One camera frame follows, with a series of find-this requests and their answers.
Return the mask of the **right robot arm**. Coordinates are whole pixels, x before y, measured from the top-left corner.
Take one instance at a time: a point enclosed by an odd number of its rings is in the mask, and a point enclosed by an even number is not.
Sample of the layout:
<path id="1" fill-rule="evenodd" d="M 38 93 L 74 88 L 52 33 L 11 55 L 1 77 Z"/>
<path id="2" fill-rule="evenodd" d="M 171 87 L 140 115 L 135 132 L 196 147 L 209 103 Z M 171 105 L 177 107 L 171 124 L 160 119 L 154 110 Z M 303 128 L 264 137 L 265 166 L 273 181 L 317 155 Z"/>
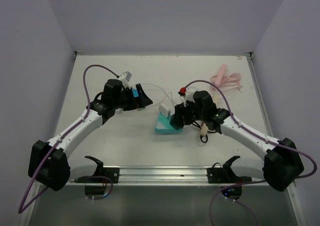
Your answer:
<path id="1" fill-rule="evenodd" d="M 279 140 L 261 133 L 218 108 L 207 91 L 181 88 L 182 102 L 174 108 L 171 126 L 178 130 L 201 121 L 209 130 L 227 136 L 257 155 L 256 159 L 233 156 L 218 170 L 228 182 L 250 177 L 267 182 L 284 191 L 303 172 L 304 166 L 295 144 L 288 138 Z"/>

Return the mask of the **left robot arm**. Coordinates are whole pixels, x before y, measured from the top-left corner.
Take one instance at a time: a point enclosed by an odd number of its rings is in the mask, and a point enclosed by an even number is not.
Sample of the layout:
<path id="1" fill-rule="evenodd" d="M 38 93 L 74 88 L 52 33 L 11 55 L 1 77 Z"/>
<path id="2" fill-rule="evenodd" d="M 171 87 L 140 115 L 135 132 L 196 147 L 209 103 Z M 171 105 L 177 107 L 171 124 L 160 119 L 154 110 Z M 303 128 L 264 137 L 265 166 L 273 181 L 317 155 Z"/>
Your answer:
<path id="1" fill-rule="evenodd" d="M 58 191 L 72 179 L 99 182 L 105 176 L 102 161 L 85 156 L 84 163 L 70 165 L 74 150 L 96 129 L 115 115 L 116 110 L 131 111 L 145 108 L 153 101 L 141 84 L 125 87 L 121 80 L 109 79 L 102 92 L 96 95 L 83 114 L 65 131 L 47 142 L 37 141 L 31 149 L 28 175 L 48 188 Z"/>

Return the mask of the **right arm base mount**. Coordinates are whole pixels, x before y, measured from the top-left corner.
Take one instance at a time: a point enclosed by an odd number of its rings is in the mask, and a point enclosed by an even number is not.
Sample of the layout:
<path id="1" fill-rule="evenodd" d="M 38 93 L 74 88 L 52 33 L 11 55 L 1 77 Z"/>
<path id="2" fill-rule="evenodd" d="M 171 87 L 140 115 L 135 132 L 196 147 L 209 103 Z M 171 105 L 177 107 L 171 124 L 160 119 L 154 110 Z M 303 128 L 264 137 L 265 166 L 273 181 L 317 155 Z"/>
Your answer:
<path id="1" fill-rule="evenodd" d="M 228 161 L 226 161 L 223 165 L 219 162 L 216 162 L 212 167 L 206 169 L 208 183 L 220 183 L 220 184 L 237 184 L 242 182 L 252 182 L 251 177 L 247 176 L 236 176 L 236 174 L 232 171 L 231 166 L 240 156 L 233 156 Z M 223 189 L 223 196 L 238 200 L 242 195 L 242 187 L 231 187 L 228 189 Z"/>

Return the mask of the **white charger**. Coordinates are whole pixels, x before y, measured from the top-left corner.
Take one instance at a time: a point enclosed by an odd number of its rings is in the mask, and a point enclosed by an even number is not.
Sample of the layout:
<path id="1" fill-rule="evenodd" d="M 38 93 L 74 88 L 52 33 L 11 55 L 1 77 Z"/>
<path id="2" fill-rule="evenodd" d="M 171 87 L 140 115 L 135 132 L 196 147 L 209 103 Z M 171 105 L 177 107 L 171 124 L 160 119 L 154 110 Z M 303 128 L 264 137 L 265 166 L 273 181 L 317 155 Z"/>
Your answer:
<path id="1" fill-rule="evenodd" d="M 170 108 L 165 104 L 160 104 L 158 110 L 165 118 L 169 118 L 171 115 Z"/>

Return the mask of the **white plug adapter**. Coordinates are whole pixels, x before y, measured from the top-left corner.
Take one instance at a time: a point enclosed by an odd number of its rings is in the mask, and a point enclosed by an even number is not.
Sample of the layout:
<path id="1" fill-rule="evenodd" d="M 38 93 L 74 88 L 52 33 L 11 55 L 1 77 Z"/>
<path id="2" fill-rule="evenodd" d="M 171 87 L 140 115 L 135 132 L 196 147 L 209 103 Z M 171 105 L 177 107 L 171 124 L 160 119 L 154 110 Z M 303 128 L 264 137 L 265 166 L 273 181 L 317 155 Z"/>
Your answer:
<path id="1" fill-rule="evenodd" d="M 116 114 L 122 114 L 124 110 L 122 108 L 116 109 Z"/>

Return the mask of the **blue plug adapter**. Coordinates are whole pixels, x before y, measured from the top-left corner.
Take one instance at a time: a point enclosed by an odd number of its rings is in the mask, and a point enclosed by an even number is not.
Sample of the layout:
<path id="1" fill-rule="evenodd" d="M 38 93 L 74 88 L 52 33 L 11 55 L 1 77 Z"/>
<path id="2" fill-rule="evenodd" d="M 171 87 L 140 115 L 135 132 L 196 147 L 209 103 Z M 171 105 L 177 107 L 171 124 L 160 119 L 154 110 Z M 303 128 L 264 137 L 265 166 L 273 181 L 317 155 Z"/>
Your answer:
<path id="1" fill-rule="evenodd" d="M 139 97 L 139 93 L 138 93 L 138 91 L 137 91 L 136 88 L 133 88 L 133 89 L 132 89 L 132 94 L 133 94 L 133 97 L 134 97 L 134 98 Z"/>

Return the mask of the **beige power strip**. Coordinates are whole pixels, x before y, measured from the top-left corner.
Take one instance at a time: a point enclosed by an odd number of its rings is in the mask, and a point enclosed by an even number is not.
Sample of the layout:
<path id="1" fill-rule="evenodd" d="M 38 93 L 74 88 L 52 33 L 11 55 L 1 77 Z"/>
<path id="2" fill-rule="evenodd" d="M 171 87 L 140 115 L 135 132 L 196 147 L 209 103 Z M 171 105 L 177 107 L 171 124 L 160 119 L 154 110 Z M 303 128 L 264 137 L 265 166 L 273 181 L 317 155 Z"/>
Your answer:
<path id="1" fill-rule="evenodd" d="M 216 126 L 212 118 L 217 114 L 218 107 L 209 93 L 204 93 L 201 97 L 201 127 L 200 136 L 206 136 L 208 133 L 217 133 Z"/>

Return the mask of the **pink power strip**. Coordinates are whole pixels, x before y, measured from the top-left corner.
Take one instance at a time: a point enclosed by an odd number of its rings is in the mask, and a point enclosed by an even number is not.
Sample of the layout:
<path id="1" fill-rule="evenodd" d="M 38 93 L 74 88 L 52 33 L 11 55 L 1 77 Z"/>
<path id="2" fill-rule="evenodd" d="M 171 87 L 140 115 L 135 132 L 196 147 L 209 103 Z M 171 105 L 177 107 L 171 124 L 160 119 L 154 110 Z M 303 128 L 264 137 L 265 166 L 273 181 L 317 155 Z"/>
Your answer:
<path id="1" fill-rule="evenodd" d="M 217 76 L 216 76 L 216 80 L 215 80 L 215 83 L 216 83 L 217 85 L 220 85 L 220 84 L 221 84 L 221 81 L 222 81 L 222 78 L 223 78 L 223 76 L 224 76 L 224 73 L 225 73 L 226 68 L 227 68 L 226 64 L 222 64 L 222 65 L 221 65 L 221 67 L 220 67 L 220 69 L 219 69 L 219 72 L 218 72 L 218 74 L 217 74 Z"/>

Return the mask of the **teal triangular power strip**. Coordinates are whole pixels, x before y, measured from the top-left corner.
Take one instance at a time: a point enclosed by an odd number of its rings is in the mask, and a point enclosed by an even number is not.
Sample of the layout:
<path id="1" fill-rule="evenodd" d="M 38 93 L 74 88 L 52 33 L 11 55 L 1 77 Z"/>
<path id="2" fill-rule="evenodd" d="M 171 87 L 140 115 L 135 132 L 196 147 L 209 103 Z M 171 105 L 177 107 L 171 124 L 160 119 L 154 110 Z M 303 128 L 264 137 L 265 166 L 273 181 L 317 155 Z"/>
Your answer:
<path id="1" fill-rule="evenodd" d="M 183 132 L 183 129 L 175 129 L 170 125 L 171 116 L 165 117 L 163 114 L 159 113 L 157 122 L 155 124 L 154 130 L 156 134 L 161 135 L 171 135 L 171 134 L 180 134 Z"/>

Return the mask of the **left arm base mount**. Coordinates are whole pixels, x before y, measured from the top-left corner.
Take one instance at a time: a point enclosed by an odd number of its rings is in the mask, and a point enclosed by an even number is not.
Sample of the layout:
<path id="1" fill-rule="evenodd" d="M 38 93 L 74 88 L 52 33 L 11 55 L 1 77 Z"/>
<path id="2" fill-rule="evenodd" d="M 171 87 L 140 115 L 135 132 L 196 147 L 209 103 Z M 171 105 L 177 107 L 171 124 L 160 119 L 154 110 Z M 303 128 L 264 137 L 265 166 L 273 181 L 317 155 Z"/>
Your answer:
<path id="1" fill-rule="evenodd" d="M 120 168 L 105 167 L 104 163 L 93 157 L 85 156 L 71 167 L 70 180 L 75 183 L 101 183 L 101 186 L 85 186 L 85 196 L 90 200 L 100 200 L 108 197 L 113 185 L 119 182 Z"/>

